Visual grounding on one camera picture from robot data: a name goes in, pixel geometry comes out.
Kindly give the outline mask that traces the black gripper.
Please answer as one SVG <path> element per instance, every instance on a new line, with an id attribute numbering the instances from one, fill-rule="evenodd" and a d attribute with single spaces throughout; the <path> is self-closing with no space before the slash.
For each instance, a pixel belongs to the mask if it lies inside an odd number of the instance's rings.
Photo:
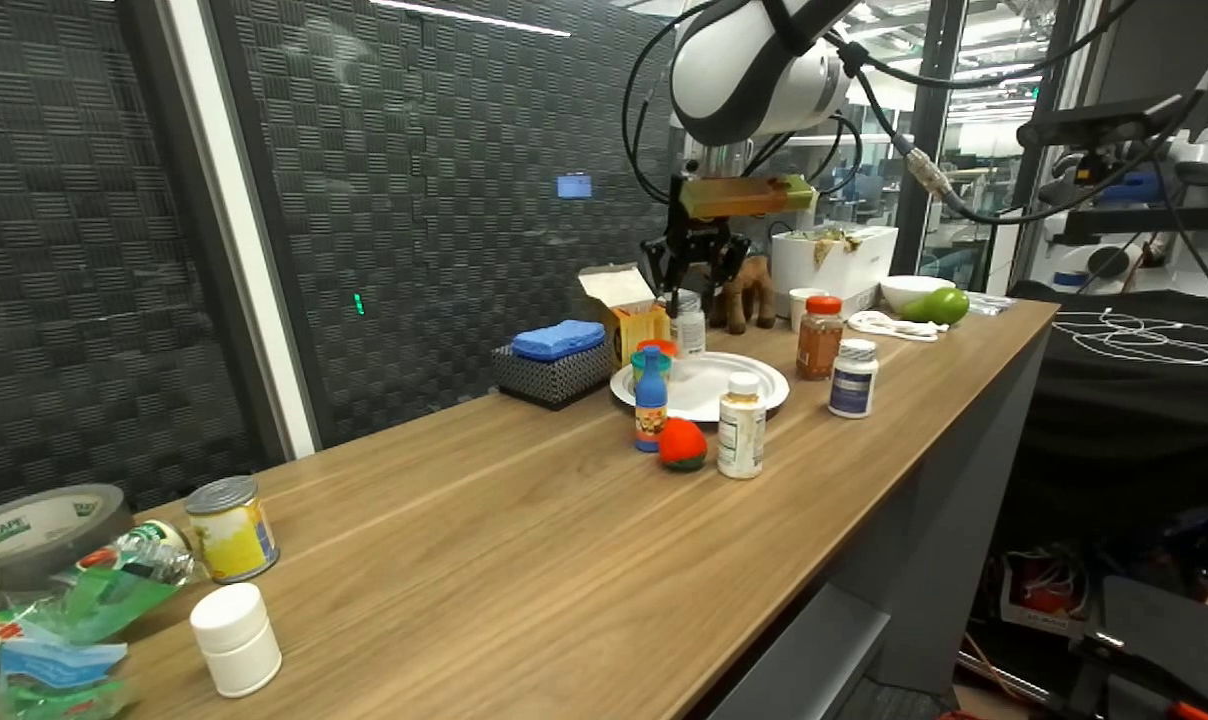
<path id="1" fill-rule="evenodd" d="M 640 250 L 657 292 L 689 286 L 714 294 L 739 273 L 750 241 L 725 219 L 676 219 L 664 235 L 645 241 Z"/>

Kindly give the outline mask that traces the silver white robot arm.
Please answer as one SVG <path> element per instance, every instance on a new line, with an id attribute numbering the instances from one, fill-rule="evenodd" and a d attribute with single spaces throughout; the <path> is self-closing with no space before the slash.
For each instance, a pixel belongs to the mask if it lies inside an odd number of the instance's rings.
<path id="1" fill-rule="evenodd" d="M 850 7 L 853 0 L 710 0 L 696 7 L 668 65 L 668 101 L 684 137 L 704 153 L 725 153 L 833 121 L 850 73 L 823 31 Z M 793 210 L 809 201 L 809 178 L 710 164 L 676 173 L 664 194 L 668 229 L 645 245 L 657 286 L 725 286 L 750 256 L 728 223 Z"/>

